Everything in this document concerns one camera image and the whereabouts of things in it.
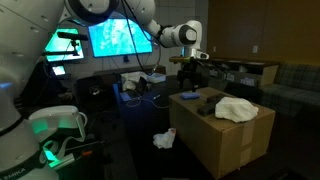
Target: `wall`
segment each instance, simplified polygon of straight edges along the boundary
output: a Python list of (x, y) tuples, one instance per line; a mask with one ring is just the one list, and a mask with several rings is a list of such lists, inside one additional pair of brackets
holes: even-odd
[[(195, 0), (156, 0), (156, 14), (154, 19), (162, 25), (177, 25), (186, 23), (188, 20), (196, 19), (202, 21), (204, 24), (204, 38), (202, 45), (204, 51), (206, 48), (206, 24), (207, 14), (206, 11), (199, 13), (199, 10), (207, 7), (207, 0), (201, 0), (195, 4)], [(79, 27), (69, 23), (64, 23), (61, 27), (76, 27), (81, 34), (88, 34), (86, 27)], [(92, 55), (92, 49), (90, 42), (82, 42), (82, 46), (85, 52), (85, 59), (79, 64), (67, 64), (66, 71), (71, 73), (74, 79), (83, 78), (93, 75), (95, 71), (112, 70), (127, 67), (139, 66), (135, 55), (129, 55), (129, 63), (123, 62), (123, 56), (118, 57), (106, 57), (106, 58), (94, 58)], [(161, 61), (160, 64), (166, 66), (167, 74), (177, 74), (180, 69), (180, 64), (173, 64), (169, 62), (171, 56), (180, 55), (181, 48), (162, 48), (161, 49)], [(139, 55), (143, 65), (155, 64), (159, 56), (159, 47), (153, 47), (153, 53)]]
[(209, 0), (207, 51), (211, 57), (319, 64), (318, 7), (320, 1)]

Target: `cushion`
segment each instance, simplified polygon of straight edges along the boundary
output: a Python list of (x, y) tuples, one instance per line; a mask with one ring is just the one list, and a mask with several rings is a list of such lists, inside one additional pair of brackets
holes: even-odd
[(275, 84), (309, 91), (320, 91), (320, 66), (305, 64), (281, 64)]
[(277, 112), (295, 116), (303, 105), (320, 105), (320, 93), (273, 84), (262, 87), (261, 104)]

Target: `cardboard box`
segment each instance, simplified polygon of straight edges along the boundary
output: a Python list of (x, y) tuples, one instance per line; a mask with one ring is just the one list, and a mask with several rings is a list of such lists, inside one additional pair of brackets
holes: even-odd
[(170, 125), (215, 179), (267, 153), (275, 111), (254, 104), (258, 115), (245, 123), (217, 119), (214, 114), (203, 117), (197, 108), (222, 92), (209, 87), (198, 92), (201, 97), (196, 100), (170, 96)]

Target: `cabinet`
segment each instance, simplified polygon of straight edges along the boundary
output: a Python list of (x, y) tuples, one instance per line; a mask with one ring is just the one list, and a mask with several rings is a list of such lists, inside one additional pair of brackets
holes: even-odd
[[(209, 61), (226, 69), (222, 74), (224, 80), (254, 87), (273, 84), (279, 66), (279, 62), (273, 61), (233, 59), (213, 59)], [(219, 72), (215, 69), (210, 70), (210, 76), (217, 77)]]

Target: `green light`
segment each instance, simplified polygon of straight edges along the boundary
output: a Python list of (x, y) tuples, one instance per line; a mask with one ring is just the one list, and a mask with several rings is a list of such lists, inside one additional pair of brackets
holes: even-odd
[(35, 134), (38, 134), (41, 131), (48, 130), (48, 124), (46, 120), (37, 120), (32, 123), (32, 129)]
[(57, 165), (59, 165), (61, 163), (61, 161), (57, 160), (57, 161), (54, 161), (52, 163), (49, 163), (49, 166), (51, 168), (55, 168)]
[(50, 160), (50, 161), (57, 161), (58, 159), (56, 158), (55, 155), (53, 155), (53, 153), (49, 150), (44, 150), (46, 156), (47, 156), (47, 159)]
[(72, 121), (69, 118), (61, 117), (59, 118), (59, 127), (60, 128), (70, 128), (72, 126)]

